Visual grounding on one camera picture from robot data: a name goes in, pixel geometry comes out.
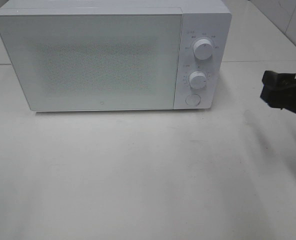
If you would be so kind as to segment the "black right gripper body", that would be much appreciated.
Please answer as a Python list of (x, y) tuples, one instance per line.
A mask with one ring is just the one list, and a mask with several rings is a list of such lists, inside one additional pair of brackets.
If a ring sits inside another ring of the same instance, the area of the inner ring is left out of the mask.
[(280, 90), (280, 109), (286, 109), (296, 114), (296, 74), (288, 73), (286, 80), (282, 81)]

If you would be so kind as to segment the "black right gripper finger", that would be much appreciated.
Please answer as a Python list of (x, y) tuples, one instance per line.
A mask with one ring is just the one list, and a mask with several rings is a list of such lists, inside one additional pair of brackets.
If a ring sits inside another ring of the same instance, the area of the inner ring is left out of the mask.
[(280, 91), (275, 91), (264, 86), (260, 98), (268, 104), (271, 108), (284, 108), (285, 100), (284, 95)]
[(262, 76), (264, 89), (289, 89), (296, 87), (295, 73), (278, 73), (266, 70)]

